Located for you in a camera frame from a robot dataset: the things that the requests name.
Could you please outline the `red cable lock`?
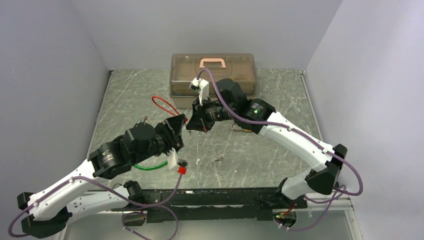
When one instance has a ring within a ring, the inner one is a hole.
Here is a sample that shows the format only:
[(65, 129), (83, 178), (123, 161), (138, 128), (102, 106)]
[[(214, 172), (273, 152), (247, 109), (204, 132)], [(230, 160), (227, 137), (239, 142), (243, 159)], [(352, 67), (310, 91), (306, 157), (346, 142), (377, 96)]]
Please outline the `red cable lock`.
[[(151, 97), (151, 100), (152, 100), (152, 102), (158, 107), (158, 108), (160, 108), (160, 109), (162, 109), (162, 110), (164, 110), (165, 112), (167, 112), (167, 113), (169, 113), (169, 114), (171, 114), (172, 116), (177, 116), (177, 115), (180, 115), (181, 113), (177, 110), (177, 108), (176, 107), (174, 107), (170, 102), (168, 102), (167, 100), (165, 100), (164, 98), (162, 98), (162, 97), (160, 97), (160, 96), (157, 96), (157, 95), (155, 95), (155, 96), (152, 96)], [(169, 109), (167, 109), (165, 106), (163, 106), (163, 105), (161, 105), (161, 104), (159, 104), (159, 103), (157, 103), (157, 100), (159, 100), (159, 101), (162, 101), (166, 106), (168, 106), (168, 107), (170, 107), (171, 109), (172, 109), (172, 111), (171, 110), (169, 110)]]

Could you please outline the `silver key set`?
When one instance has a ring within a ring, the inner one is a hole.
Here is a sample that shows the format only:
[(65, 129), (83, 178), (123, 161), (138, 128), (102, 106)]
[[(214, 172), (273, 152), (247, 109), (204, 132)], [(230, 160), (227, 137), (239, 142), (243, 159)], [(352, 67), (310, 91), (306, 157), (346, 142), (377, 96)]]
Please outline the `silver key set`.
[(215, 152), (216, 156), (214, 157), (214, 162), (221, 162), (224, 160), (223, 154), (219, 153), (218, 151)]

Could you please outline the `green cable lock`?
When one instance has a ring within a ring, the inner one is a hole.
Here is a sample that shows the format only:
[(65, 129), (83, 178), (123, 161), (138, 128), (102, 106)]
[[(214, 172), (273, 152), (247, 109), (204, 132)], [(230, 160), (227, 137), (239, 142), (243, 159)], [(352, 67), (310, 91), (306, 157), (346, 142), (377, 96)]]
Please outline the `green cable lock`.
[(141, 171), (154, 171), (154, 170), (158, 170), (160, 168), (163, 168), (167, 165), (168, 165), (168, 162), (163, 161), (162, 163), (157, 164), (157, 165), (153, 165), (153, 166), (141, 166), (141, 165), (135, 164), (134, 167), (138, 170), (141, 170)]

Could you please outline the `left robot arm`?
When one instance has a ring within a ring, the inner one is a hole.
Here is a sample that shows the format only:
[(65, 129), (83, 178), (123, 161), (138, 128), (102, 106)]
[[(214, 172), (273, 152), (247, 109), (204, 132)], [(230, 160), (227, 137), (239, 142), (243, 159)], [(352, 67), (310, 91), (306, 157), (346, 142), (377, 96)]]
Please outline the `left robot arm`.
[(15, 220), (21, 224), (20, 237), (47, 238), (77, 219), (109, 209), (146, 208), (141, 188), (135, 182), (115, 190), (105, 183), (162, 154), (171, 171), (184, 175), (188, 164), (178, 159), (177, 153), (184, 146), (185, 122), (184, 114), (168, 117), (156, 126), (138, 121), (124, 134), (103, 143), (58, 182), (37, 193), (18, 195), (21, 212)]

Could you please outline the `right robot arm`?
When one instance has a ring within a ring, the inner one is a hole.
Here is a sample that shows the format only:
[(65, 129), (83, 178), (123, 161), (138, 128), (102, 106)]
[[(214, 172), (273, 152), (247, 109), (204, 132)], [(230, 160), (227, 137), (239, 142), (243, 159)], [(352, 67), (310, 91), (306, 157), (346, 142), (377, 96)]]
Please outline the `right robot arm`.
[(266, 101), (249, 99), (240, 85), (230, 78), (219, 80), (216, 85), (231, 111), (248, 121), (235, 118), (219, 100), (211, 100), (209, 82), (194, 78), (189, 88), (198, 97), (192, 102), (192, 116), (186, 125), (187, 130), (207, 133), (215, 122), (233, 120), (242, 129), (267, 137), (298, 155), (309, 168), (282, 180), (275, 194), (276, 203), (282, 208), (289, 207), (295, 199), (307, 193), (332, 193), (343, 167), (342, 161), (333, 155), (345, 158), (346, 147), (319, 143), (318, 139), (293, 125)]

